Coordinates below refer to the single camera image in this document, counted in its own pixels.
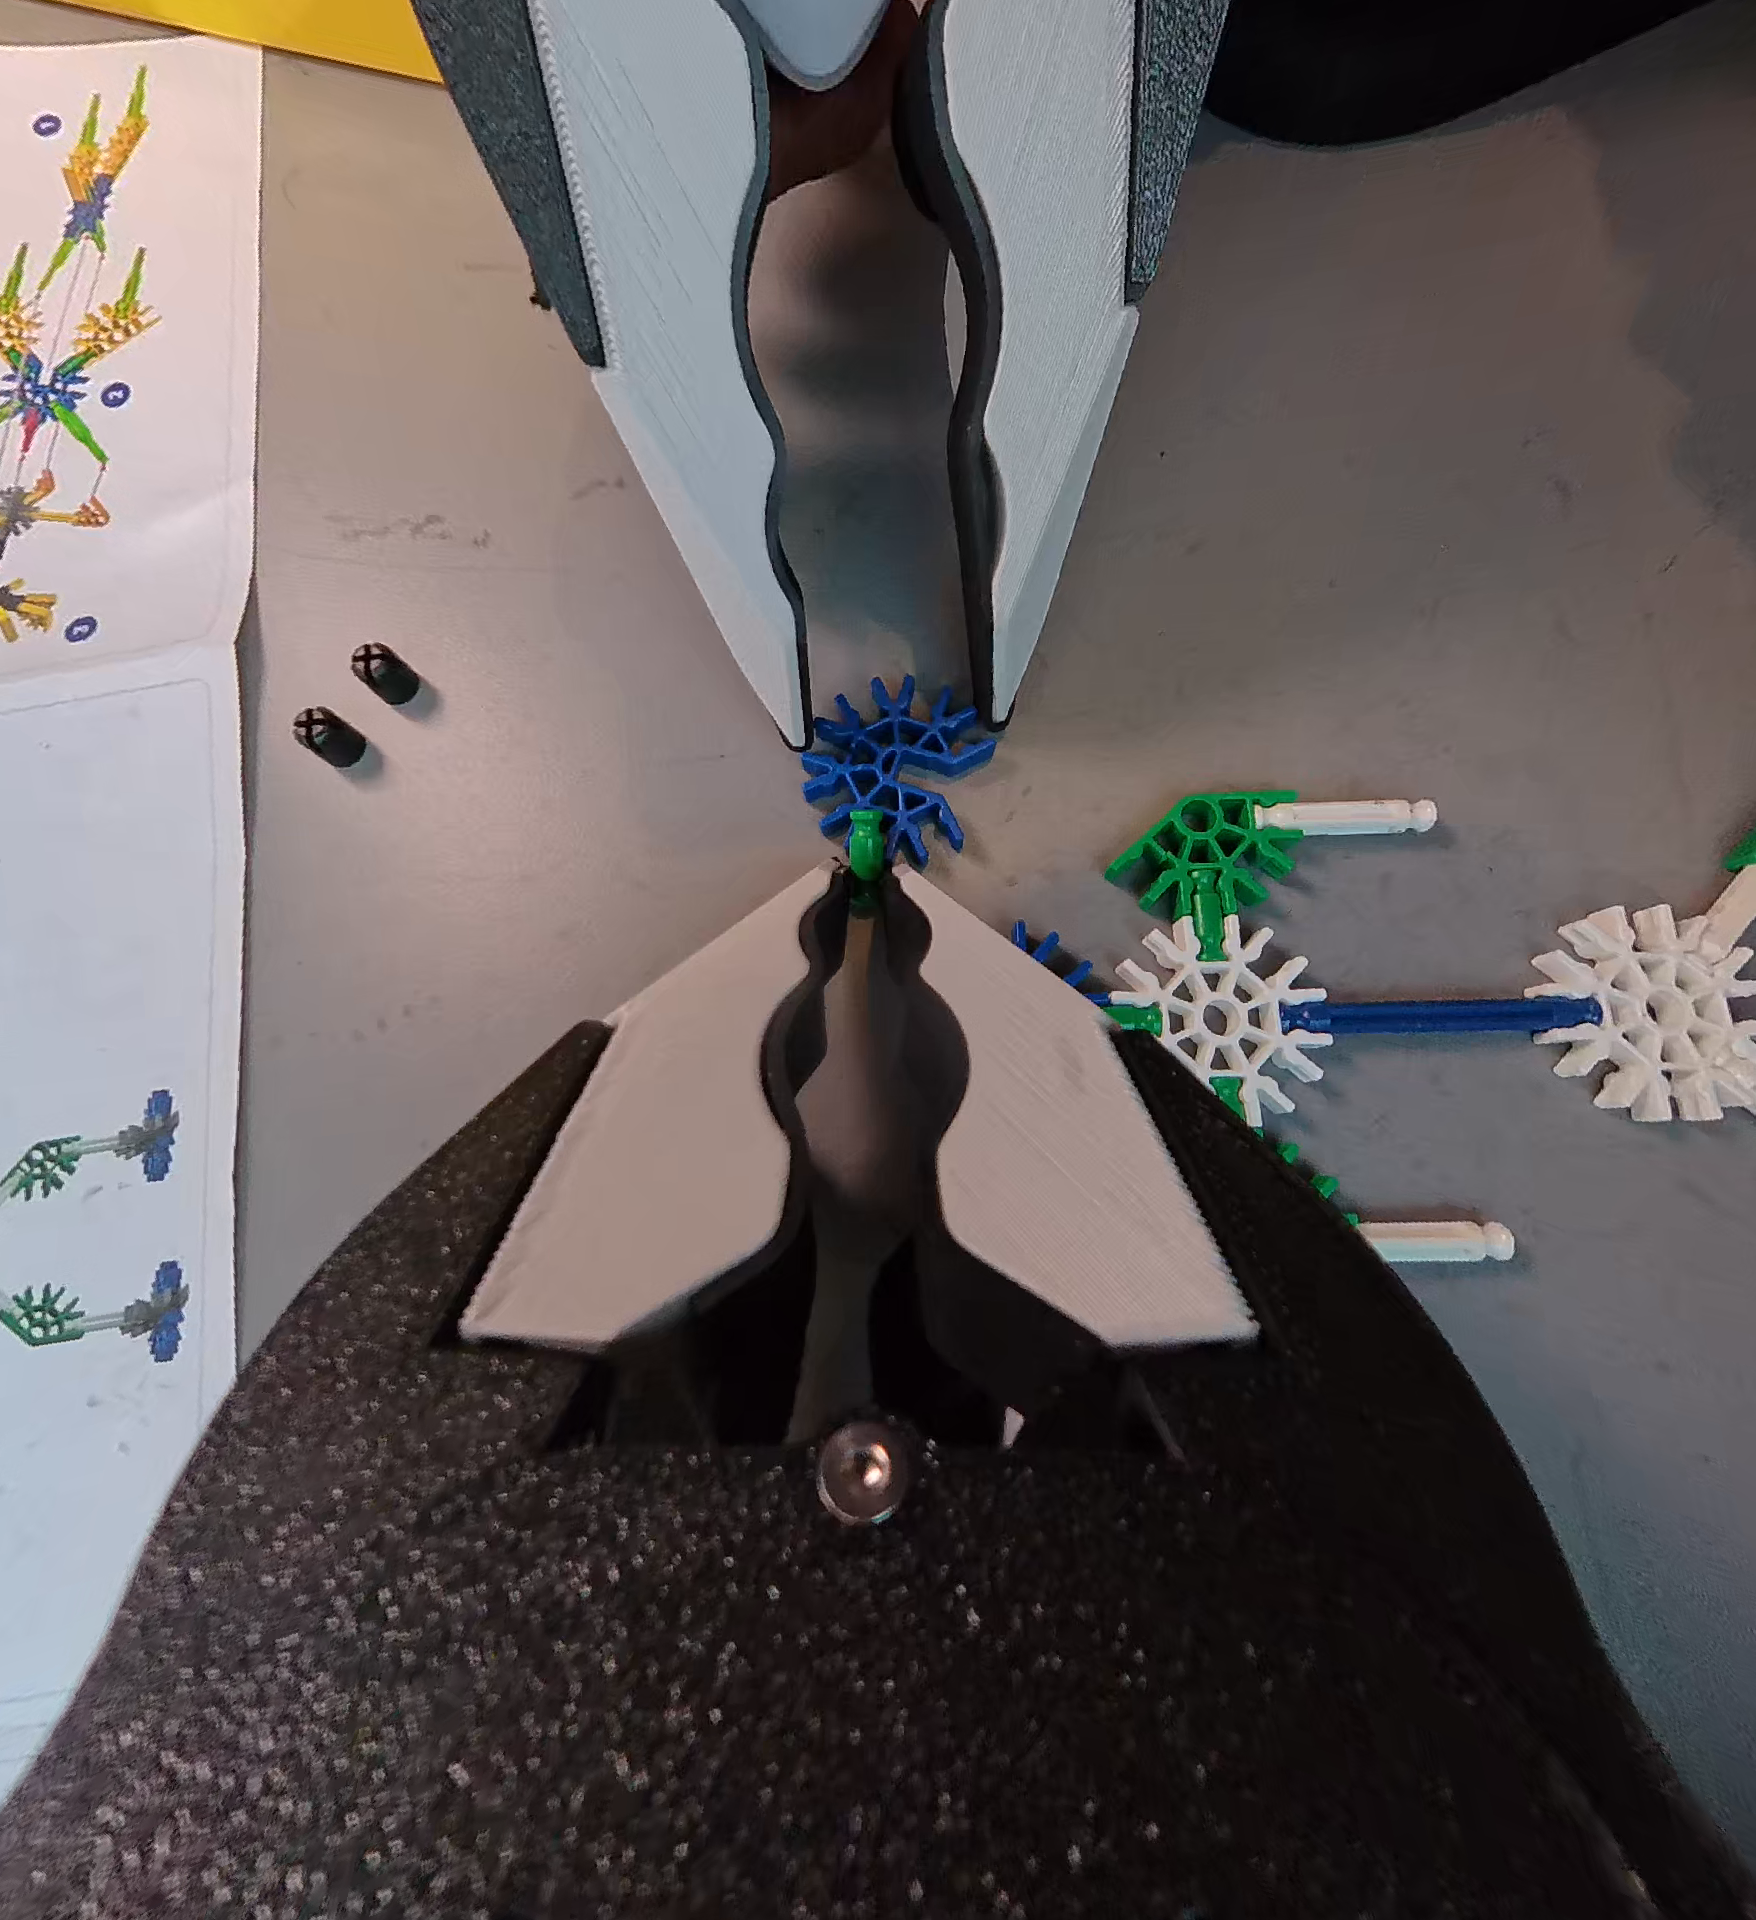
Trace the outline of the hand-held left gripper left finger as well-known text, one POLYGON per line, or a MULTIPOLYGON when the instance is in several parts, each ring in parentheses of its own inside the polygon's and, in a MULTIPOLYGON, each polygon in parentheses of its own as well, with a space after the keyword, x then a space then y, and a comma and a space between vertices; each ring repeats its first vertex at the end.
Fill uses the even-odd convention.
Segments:
POLYGON ((563 1441, 781 1443, 814 1304, 796 1090, 851 876, 818 866, 624 1001, 461 1311, 585 1358, 563 1441))

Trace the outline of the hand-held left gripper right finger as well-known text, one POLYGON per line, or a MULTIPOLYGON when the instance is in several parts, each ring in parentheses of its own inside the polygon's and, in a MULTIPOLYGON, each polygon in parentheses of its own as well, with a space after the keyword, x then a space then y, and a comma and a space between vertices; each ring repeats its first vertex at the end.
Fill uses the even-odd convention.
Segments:
POLYGON ((1134 1355, 1250 1343, 1129 1037, 918 876, 884 882, 881 923, 921 1203, 874 1282, 877 1401, 997 1443, 1134 1355))

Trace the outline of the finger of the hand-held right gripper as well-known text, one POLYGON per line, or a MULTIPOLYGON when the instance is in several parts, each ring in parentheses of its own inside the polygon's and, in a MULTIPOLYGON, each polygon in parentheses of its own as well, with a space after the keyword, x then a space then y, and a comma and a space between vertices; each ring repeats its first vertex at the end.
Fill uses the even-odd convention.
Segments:
POLYGON ((809 745, 783 439, 745 309, 768 186, 760 36, 716 2, 533 2, 530 18, 600 320, 597 391, 745 681, 809 745))
POLYGON ((1129 356, 1130 2, 933 2, 899 95, 955 260, 947 471, 971 701, 1006 724, 1129 356))

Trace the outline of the blue toy connector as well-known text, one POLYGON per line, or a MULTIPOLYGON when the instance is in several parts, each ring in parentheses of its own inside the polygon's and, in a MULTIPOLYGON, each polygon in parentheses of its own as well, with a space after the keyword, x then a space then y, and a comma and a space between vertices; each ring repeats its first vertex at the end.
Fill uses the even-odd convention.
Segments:
POLYGON ((959 708, 941 687, 924 712, 914 710, 913 676, 895 687, 870 681, 870 713, 837 697, 834 716, 812 720, 812 743, 798 758, 806 803, 829 806, 824 834, 856 837, 855 815, 872 812, 886 856, 906 854, 924 866, 923 837, 933 831, 961 850, 963 829, 943 784, 986 767, 996 755, 976 708, 959 708))
POLYGON ((1068 948, 1059 932, 1040 934, 1023 919, 1017 919, 1011 926, 1010 937, 1020 951, 1029 955, 1046 972, 1052 972, 1090 1005, 1105 1009, 1111 1003, 1109 991, 1097 975, 1095 962, 1076 948, 1068 948))

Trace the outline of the yellow plastic bin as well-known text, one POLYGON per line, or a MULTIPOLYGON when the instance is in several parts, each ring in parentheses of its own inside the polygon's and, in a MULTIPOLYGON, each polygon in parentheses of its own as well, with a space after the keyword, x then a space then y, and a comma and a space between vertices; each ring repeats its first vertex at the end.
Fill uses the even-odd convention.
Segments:
POLYGON ((69 2, 69 8, 440 83, 411 2, 69 2))

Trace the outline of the white green blue toy assembly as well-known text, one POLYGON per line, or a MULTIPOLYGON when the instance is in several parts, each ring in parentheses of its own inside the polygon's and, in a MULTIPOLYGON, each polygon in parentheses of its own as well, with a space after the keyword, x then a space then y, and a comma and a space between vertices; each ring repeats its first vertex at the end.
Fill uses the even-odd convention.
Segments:
POLYGON ((1292 876, 1300 840, 1427 833, 1438 817, 1427 798, 1305 800, 1287 788, 1179 798, 1107 866, 1164 918, 1145 937, 1148 962, 1122 962, 1111 997, 1156 1003, 1154 1042, 1255 1134, 1293 1111, 1283 1080, 1318 1080, 1318 1053, 1361 1037, 1524 1037, 1556 1053, 1557 1077, 1591 1079, 1596 1107, 1637 1123, 1756 1117, 1756 1017, 1743 1011, 1756 999, 1756 827, 1701 914, 1611 906, 1570 919, 1522 997, 1328 999, 1304 979, 1304 957, 1264 965, 1269 932, 1244 910, 1292 876))

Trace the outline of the person's right hand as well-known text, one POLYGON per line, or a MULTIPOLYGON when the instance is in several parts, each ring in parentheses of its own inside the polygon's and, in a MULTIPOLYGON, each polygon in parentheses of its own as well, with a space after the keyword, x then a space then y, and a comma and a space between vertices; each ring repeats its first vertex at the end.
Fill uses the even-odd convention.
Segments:
POLYGON ((811 180, 824 180, 852 166, 888 120, 895 73, 867 63, 843 83, 809 91, 769 69, 768 85, 768 184, 776 199, 811 180))

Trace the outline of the folded paper instruction sheet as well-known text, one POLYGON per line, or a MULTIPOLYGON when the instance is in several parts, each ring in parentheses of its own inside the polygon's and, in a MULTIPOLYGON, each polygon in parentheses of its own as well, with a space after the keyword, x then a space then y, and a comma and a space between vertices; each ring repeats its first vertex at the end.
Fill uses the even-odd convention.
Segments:
POLYGON ((262 60, 0 47, 0 1776, 231 1381, 262 60))

